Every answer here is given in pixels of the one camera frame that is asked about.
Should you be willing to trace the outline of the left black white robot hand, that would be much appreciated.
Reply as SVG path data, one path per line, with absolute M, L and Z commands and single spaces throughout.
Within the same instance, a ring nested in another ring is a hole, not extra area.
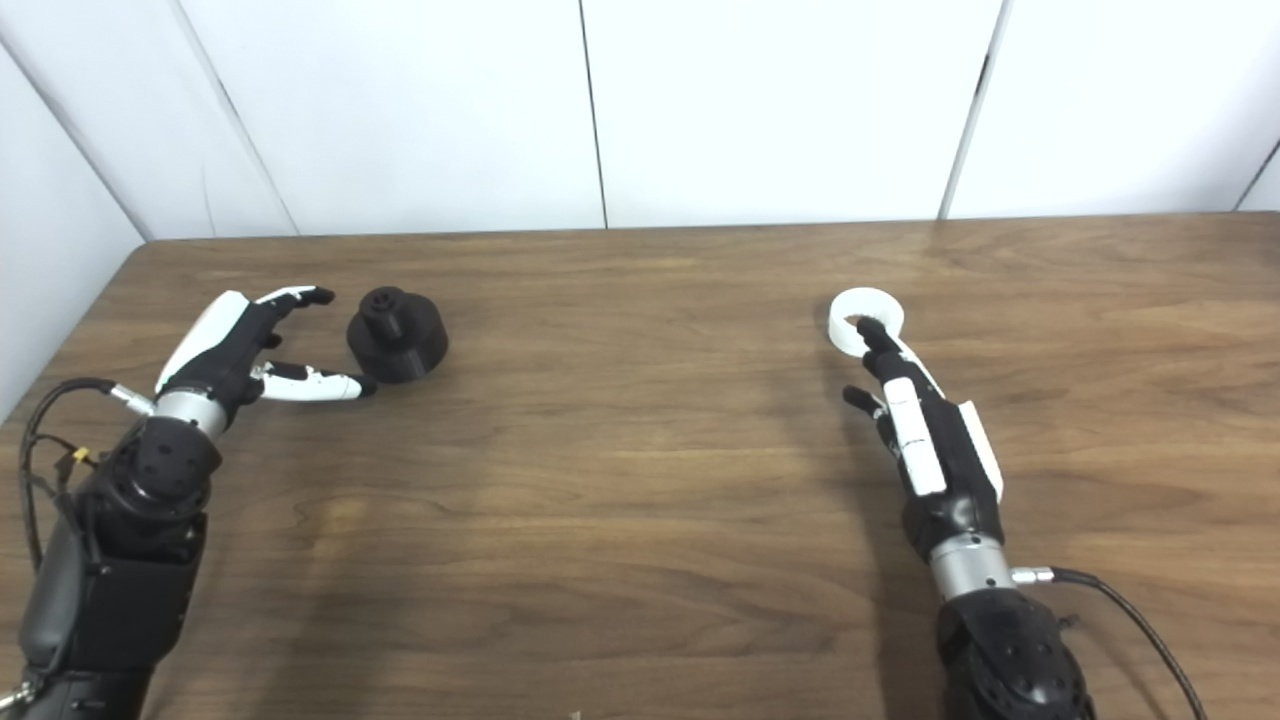
M 155 415 L 183 421 L 216 439 L 236 414 L 259 400 L 324 404 L 378 392 L 370 375 L 298 363 L 262 361 L 280 345 L 276 325 L 297 309 L 335 295 L 314 284 L 288 286 L 251 300 L 227 291 L 210 302 L 166 361 L 156 383 Z

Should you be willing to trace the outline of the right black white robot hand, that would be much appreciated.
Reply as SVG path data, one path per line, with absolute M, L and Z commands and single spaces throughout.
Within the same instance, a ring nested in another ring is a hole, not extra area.
M 961 405 L 945 396 L 888 328 L 860 316 L 863 366 L 879 382 L 874 395 L 844 388 L 844 401 L 867 414 L 896 461 L 906 495 L 901 523 L 923 561 L 947 541 L 983 536 L 1004 542 L 998 493 Z

